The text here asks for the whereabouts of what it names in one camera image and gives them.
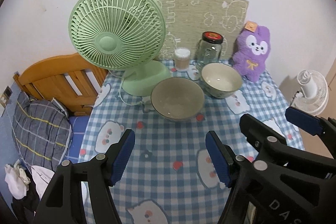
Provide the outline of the ceramic bowl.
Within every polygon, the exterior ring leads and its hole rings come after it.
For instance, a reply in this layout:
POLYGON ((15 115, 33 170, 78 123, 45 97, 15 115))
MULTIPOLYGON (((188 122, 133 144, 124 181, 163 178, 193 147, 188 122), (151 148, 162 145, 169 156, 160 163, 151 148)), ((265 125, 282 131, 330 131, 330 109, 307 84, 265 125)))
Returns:
POLYGON ((201 79, 206 91, 218 99, 231 96, 243 85, 241 75, 231 66, 222 63, 205 65, 201 71, 201 79))
POLYGON ((171 121, 195 117, 205 104, 202 88, 192 80, 171 77, 159 82, 151 92, 154 110, 171 121))

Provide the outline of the white floor fan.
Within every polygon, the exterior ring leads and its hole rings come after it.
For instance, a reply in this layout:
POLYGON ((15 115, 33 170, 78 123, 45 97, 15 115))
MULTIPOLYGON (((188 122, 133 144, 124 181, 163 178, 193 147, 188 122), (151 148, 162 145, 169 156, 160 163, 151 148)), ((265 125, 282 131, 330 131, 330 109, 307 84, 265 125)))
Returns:
POLYGON ((298 73, 297 82, 299 90, 290 105, 313 116, 321 114, 329 100, 325 77, 318 71, 303 70, 298 73))

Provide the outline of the blue checkered tablecloth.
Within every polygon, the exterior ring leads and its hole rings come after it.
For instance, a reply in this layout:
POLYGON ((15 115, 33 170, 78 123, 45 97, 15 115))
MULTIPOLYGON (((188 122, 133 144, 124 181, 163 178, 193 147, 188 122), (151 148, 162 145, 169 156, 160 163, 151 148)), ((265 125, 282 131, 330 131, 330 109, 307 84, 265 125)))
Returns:
POLYGON ((256 83, 244 80, 226 99, 205 97, 203 109, 187 121, 159 115, 149 98, 120 89, 121 72, 111 72, 91 112, 79 152, 88 161, 119 141, 126 129, 135 146, 122 179, 111 188, 122 223, 217 223, 229 195, 215 172, 205 147, 213 130, 224 144, 248 160, 256 150, 239 127, 248 113, 303 149, 297 127, 287 122, 288 103, 268 72, 256 83))

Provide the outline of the grey plaid pillow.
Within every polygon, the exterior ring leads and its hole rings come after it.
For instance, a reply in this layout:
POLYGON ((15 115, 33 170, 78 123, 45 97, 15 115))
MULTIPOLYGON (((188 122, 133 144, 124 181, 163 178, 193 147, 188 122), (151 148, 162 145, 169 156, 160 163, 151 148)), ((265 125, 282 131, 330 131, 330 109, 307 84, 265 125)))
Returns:
POLYGON ((15 101, 12 136, 24 165, 56 171, 72 137, 67 109, 56 99, 38 100, 21 92, 15 101))

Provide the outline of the white crumpled cloth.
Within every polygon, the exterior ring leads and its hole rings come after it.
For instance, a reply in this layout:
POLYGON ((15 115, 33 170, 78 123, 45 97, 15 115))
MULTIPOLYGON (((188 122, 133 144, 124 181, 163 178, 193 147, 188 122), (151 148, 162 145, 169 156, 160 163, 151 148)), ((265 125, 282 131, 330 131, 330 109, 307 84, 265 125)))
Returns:
POLYGON ((5 165, 5 182, 15 199, 21 200, 27 195, 31 180, 21 166, 20 160, 17 160, 13 166, 5 165))

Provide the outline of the purple plush bunny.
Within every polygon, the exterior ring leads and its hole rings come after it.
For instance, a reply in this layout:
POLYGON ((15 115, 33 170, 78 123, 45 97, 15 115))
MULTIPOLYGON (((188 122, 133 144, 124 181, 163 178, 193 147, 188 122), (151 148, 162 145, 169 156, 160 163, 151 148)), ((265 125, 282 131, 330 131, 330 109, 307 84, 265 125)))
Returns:
POLYGON ((258 82, 270 54, 270 31, 266 26, 247 21, 236 39, 233 68, 251 82, 258 82))

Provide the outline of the glass jar black lid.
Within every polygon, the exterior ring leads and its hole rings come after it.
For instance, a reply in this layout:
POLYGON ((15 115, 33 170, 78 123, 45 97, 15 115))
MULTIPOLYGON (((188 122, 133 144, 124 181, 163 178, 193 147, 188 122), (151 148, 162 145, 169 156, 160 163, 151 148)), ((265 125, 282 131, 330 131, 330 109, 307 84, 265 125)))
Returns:
POLYGON ((196 51, 196 68, 199 72, 210 63, 217 63, 222 53, 223 36, 217 32, 202 33, 196 51))

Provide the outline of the wooden bed headboard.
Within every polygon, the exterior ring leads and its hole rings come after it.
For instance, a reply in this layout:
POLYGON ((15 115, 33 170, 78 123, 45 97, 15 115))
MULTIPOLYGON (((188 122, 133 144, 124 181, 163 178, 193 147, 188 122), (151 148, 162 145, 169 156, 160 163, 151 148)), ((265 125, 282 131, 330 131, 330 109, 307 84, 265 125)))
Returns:
POLYGON ((39 61, 13 80, 18 87, 38 100, 60 101, 75 116, 90 115, 98 92, 108 74, 78 53, 39 61))

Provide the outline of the toothpick container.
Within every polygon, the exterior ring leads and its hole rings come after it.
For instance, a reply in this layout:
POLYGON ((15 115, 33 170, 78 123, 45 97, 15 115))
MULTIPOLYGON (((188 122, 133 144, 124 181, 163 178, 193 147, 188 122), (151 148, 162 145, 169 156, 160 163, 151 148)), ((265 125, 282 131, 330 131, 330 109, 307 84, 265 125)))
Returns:
POLYGON ((188 48, 177 48, 174 50, 174 66, 179 72, 187 71, 190 63, 191 52, 188 48))

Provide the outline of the green desk fan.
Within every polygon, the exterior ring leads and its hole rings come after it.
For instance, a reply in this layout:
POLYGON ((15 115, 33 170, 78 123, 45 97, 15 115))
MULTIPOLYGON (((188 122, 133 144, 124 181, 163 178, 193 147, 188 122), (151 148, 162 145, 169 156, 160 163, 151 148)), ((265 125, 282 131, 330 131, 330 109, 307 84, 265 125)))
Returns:
POLYGON ((78 0, 68 31, 86 61, 109 71, 123 71, 121 87, 127 94, 149 96, 159 82, 171 76, 155 60, 166 36, 156 0, 78 0))

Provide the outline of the green cartoon wall mat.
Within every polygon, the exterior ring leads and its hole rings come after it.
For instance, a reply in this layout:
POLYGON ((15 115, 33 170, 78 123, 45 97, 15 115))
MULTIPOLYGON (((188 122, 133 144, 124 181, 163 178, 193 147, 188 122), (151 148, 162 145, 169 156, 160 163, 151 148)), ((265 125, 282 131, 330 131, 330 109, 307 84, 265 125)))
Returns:
POLYGON ((247 0, 156 0, 166 24, 166 37, 157 55, 158 60, 173 59, 174 50, 188 48, 196 58, 202 33, 222 35, 221 59, 228 60, 234 52, 235 40, 245 23, 247 0))

